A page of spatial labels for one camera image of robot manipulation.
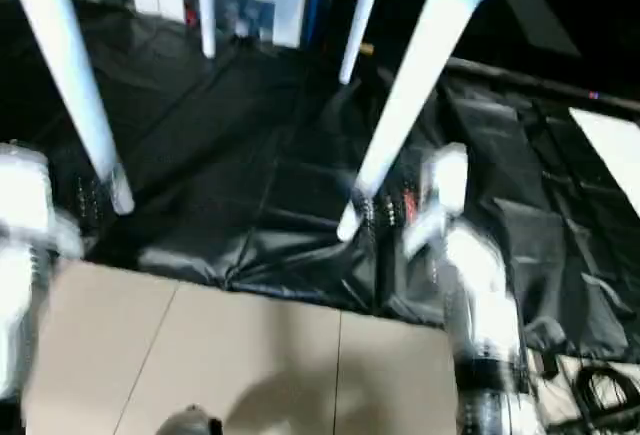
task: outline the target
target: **black cable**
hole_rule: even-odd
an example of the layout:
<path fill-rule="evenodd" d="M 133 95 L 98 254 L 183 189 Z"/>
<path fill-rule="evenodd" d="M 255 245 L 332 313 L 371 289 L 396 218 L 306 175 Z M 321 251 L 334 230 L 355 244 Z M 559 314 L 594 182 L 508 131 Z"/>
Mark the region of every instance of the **black cable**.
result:
<path fill-rule="evenodd" d="M 619 389 L 622 396 L 616 390 L 618 394 L 617 405 L 605 405 L 602 397 L 596 392 L 598 379 L 609 379 Z M 597 419 L 598 415 L 604 413 L 614 415 L 616 411 L 621 411 L 620 417 L 613 417 L 613 420 L 610 417 L 606 426 L 598 428 L 624 432 L 637 427 L 638 419 L 636 416 L 622 415 L 622 412 L 626 413 L 628 409 L 640 406 L 640 390 L 628 376 L 609 365 L 589 365 L 580 369 L 573 383 L 576 393 L 584 402 L 592 418 Z"/>

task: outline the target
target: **white panel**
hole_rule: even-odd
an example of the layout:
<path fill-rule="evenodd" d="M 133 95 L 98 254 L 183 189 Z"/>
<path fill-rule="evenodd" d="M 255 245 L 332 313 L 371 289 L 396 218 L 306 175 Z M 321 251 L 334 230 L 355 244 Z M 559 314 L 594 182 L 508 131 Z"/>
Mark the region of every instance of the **white panel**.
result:
<path fill-rule="evenodd" d="M 599 113 L 570 108 L 573 118 L 602 157 L 605 165 L 640 215 L 640 128 L 633 123 Z"/>
<path fill-rule="evenodd" d="M 226 435 L 332 435 L 339 326 L 336 310 L 181 284 L 116 434 L 195 403 Z"/>
<path fill-rule="evenodd" d="M 274 0 L 273 43 L 296 48 L 300 45 L 305 0 Z"/>

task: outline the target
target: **black plastic sheet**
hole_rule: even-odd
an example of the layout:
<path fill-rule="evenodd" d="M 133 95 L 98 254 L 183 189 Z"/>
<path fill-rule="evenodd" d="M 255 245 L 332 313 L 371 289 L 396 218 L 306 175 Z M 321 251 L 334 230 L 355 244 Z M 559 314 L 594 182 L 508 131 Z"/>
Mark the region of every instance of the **black plastic sheet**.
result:
<path fill-rule="evenodd" d="M 207 61 L 180 25 L 78 13 L 136 210 L 113 215 L 15 4 L 0 7 L 0 139 L 49 156 L 92 260 L 438 326 L 426 254 L 407 264 L 399 230 L 421 162 L 459 141 L 465 216 L 503 249 L 529 346 L 640 361 L 640 221 L 566 104 L 443 78 L 375 217 L 343 244 L 335 230 L 392 75 L 361 64 L 342 87 L 322 57 L 238 41 Z"/>

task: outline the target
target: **tiled floor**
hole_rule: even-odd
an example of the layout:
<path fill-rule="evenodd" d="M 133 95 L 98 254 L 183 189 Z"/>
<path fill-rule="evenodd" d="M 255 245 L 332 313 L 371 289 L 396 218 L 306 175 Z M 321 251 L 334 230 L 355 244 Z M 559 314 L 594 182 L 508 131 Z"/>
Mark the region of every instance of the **tiled floor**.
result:
<path fill-rule="evenodd" d="M 30 435 L 153 435 L 191 404 L 225 435 L 455 433 L 437 330 L 80 262 L 43 320 Z"/>

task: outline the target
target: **cable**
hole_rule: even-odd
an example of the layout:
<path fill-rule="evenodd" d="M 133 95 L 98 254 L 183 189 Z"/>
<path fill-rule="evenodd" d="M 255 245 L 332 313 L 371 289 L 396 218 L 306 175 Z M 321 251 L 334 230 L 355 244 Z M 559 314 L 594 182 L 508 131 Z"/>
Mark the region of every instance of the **cable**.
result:
<path fill-rule="evenodd" d="M 598 382 L 607 380 L 614 386 L 618 398 L 617 404 L 607 404 L 603 394 L 598 393 Z M 590 365 L 580 369 L 574 386 L 594 419 L 605 413 L 611 415 L 606 426 L 598 428 L 625 432 L 637 427 L 637 414 L 634 411 L 631 414 L 626 412 L 629 409 L 640 407 L 640 391 L 628 376 L 609 365 Z"/>
<path fill-rule="evenodd" d="M 610 365 L 582 365 L 571 381 L 562 360 L 558 362 L 571 387 L 580 418 L 551 424 L 547 426 L 547 433 L 637 433 L 640 426 L 640 390 L 631 378 Z M 609 403 L 611 396 L 602 393 L 603 382 L 608 382 L 605 388 L 609 394 L 617 396 L 617 404 L 615 401 Z"/>

